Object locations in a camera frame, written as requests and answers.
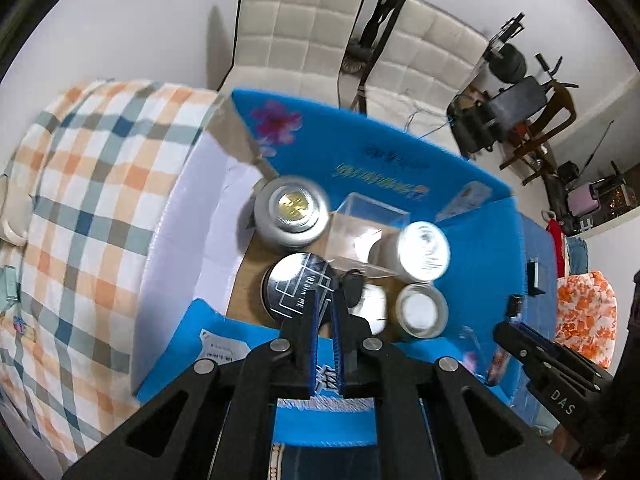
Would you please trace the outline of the brown wooden chair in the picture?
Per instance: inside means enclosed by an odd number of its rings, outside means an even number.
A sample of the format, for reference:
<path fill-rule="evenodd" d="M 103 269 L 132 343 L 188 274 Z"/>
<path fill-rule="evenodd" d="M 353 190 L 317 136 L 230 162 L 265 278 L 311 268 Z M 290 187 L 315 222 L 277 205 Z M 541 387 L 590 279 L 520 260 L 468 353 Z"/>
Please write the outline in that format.
<path fill-rule="evenodd" d="M 542 146 L 576 122 L 576 106 L 570 89 L 577 88 L 578 84 L 559 82 L 555 79 L 550 79 L 544 85 L 544 90 L 552 90 L 550 100 L 538 118 L 532 124 L 526 126 L 528 136 L 518 144 L 513 154 L 500 164 L 500 170 L 505 170 L 512 166 L 514 162 L 524 162 L 526 166 L 529 166 L 529 168 L 533 170 L 533 173 L 522 181 L 523 186 L 542 177 L 547 172 L 553 172 L 552 163 L 544 156 Z M 548 125 L 550 125 L 553 119 L 561 112 L 567 112 L 568 117 L 564 122 L 548 129 Z"/>

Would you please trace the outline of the black weight bench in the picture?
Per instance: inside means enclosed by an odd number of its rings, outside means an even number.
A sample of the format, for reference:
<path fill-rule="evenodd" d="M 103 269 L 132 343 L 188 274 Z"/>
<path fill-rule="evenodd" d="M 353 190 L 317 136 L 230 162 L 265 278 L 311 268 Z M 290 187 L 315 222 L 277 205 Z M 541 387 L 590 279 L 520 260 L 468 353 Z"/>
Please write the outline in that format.
<path fill-rule="evenodd" d="M 491 151 L 517 124 L 546 104 L 544 88 L 528 76 L 487 101 L 472 100 L 469 106 L 463 104 L 460 94 L 448 105 L 447 117 L 461 155 L 469 158 L 483 150 Z"/>

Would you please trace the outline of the silver round tin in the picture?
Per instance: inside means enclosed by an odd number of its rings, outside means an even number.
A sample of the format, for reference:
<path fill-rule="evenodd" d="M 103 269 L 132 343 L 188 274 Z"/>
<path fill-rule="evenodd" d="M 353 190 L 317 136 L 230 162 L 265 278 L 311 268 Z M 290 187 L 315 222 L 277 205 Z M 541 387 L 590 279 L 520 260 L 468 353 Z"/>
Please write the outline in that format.
<path fill-rule="evenodd" d="M 299 252 L 318 240 L 328 227 L 330 203 L 326 192 L 311 180 L 278 177 L 256 191 L 253 218 L 264 243 Z"/>

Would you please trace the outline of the steel cup with white lid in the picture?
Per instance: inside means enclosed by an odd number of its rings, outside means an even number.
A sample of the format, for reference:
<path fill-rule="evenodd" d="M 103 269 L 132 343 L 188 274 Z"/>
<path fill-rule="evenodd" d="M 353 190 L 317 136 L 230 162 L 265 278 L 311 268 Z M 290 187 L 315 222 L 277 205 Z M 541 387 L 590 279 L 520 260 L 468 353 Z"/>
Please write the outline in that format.
<path fill-rule="evenodd" d="M 411 284 L 401 289 L 395 316 L 406 339 L 434 339 L 448 323 L 448 304 L 442 293 L 430 284 Z"/>

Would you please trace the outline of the small white tape roll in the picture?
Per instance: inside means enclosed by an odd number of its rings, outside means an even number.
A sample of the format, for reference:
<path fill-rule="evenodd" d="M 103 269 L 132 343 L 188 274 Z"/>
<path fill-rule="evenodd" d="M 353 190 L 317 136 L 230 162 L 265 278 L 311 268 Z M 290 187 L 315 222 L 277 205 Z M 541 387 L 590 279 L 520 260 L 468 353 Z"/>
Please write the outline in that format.
<path fill-rule="evenodd" d="M 352 315 L 364 318 L 373 335 L 385 330 L 387 323 L 386 293 L 381 286 L 365 284 L 358 304 L 349 309 Z"/>

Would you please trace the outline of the white padded chair right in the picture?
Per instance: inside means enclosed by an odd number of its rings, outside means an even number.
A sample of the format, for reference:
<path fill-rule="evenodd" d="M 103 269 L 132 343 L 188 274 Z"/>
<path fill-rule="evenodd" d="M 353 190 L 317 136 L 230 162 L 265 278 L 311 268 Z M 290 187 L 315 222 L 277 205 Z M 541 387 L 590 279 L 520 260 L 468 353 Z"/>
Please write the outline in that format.
<path fill-rule="evenodd" d="M 437 6 L 400 0 L 362 73 L 357 110 L 459 155 L 447 108 L 488 47 L 488 38 Z"/>

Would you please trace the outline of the white padded chair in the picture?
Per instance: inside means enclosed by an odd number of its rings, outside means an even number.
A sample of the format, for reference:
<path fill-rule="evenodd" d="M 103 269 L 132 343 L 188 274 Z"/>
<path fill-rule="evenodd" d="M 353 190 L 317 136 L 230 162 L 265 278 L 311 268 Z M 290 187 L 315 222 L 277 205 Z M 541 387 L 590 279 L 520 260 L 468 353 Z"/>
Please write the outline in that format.
<path fill-rule="evenodd" d="M 338 77 L 363 0 L 239 0 L 219 91 L 249 88 L 340 105 Z"/>
<path fill-rule="evenodd" d="M 488 38 L 437 6 L 400 0 L 362 73 L 357 110 L 459 155 L 447 108 L 488 47 Z"/>

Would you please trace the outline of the white purifying cream jar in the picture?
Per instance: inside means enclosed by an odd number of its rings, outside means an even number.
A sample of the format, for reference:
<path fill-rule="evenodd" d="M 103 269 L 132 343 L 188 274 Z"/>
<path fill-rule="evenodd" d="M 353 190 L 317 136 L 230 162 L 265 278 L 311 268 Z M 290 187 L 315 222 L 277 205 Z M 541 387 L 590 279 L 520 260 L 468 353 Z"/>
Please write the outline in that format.
<path fill-rule="evenodd" d="M 405 283 L 434 282 L 446 273 L 449 263 L 447 237 L 433 223 L 412 222 L 381 240 L 378 265 Z"/>

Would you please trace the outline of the black patterned round tin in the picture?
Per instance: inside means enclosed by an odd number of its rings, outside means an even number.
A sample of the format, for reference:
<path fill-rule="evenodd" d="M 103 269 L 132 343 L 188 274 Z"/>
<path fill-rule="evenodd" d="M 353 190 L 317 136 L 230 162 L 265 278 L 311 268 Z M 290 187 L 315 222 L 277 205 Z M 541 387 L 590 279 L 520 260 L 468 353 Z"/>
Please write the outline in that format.
<path fill-rule="evenodd" d="M 318 326 L 330 320 L 330 303 L 338 279 L 332 266 L 311 252 L 296 252 L 277 261 L 260 283 L 262 306 L 274 322 L 301 315 L 307 292 L 320 300 Z"/>

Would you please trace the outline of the barbell with black plates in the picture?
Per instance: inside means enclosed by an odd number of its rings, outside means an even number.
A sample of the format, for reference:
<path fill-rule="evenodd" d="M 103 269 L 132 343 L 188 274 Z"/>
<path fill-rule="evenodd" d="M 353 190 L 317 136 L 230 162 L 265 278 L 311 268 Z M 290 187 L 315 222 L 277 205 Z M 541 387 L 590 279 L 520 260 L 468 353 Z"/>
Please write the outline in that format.
<path fill-rule="evenodd" d="M 524 13 L 507 20 L 500 30 L 489 40 L 483 53 L 489 71 L 505 84 L 516 84 L 526 75 L 526 59 L 510 41 L 524 30 Z"/>

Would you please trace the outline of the blue cardboard box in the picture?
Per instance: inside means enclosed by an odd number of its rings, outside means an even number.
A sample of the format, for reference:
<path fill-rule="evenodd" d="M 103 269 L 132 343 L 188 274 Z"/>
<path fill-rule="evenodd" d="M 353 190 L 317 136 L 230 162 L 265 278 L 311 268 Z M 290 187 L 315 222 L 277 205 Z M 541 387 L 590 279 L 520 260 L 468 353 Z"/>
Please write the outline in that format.
<path fill-rule="evenodd" d="M 526 289 L 522 218 L 512 190 L 432 142 L 361 114 L 269 92 L 236 89 L 216 107 L 152 238 L 134 323 L 131 389 L 148 402 L 201 353 L 201 332 L 252 348 L 271 328 L 227 318 L 257 193 L 301 177 L 326 193 L 322 270 L 392 278 L 401 259 L 438 269 L 445 327 L 402 344 L 409 356 L 462 358 L 476 339 L 480 372 L 494 327 Z"/>

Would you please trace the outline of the plaid orange blue cloth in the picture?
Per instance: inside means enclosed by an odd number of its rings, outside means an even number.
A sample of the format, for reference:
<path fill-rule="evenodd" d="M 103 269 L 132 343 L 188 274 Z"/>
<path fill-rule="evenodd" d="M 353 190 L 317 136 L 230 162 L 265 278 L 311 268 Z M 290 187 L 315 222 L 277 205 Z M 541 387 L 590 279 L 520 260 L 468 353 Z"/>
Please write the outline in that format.
<path fill-rule="evenodd" d="M 138 408 L 130 391 L 142 274 L 216 93 L 96 80 L 56 96 L 8 166 L 34 212 L 1 247 L 20 296 L 1 305 L 1 404 L 63 467 Z"/>

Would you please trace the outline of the grey metal box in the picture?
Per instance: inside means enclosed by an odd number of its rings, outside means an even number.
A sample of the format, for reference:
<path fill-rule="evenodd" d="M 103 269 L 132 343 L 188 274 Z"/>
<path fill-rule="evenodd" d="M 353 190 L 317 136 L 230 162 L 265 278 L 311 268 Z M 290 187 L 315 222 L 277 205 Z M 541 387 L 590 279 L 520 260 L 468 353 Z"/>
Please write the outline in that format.
<path fill-rule="evenodd" d="M 526 264 L 526 278 L 527 278 L 527 295 L 528 296 L 538 296 L 541 294 L 539 288 L 539 261 L 529 260 Z"/>

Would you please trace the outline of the white bowl on plaid cloth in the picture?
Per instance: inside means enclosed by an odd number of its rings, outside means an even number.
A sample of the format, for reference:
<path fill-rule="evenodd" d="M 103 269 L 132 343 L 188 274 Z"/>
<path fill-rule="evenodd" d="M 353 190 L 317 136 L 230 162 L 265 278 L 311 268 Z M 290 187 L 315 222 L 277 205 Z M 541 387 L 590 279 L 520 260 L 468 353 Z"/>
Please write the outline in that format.
<path fill-rule="evenodd" d="M 6 174 L 1 176 L 0 193 L 1 239 L 15 247 L 23 247 L 34 211 L 32 196 Z"/>

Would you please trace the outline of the clear acrylic box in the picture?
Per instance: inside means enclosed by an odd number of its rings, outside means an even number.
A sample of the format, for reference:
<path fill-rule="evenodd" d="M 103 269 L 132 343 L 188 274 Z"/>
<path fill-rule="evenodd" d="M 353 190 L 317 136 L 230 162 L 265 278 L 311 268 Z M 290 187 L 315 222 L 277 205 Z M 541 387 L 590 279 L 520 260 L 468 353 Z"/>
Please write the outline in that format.
<path fill-rule="evenodd" d="M 332 214 L 323 258 L 337 271 L 357 269 L 372 280 L 395 276 L 378 265 L 381 240 L 409 223 L 408 211 L 349 193 Z"/>

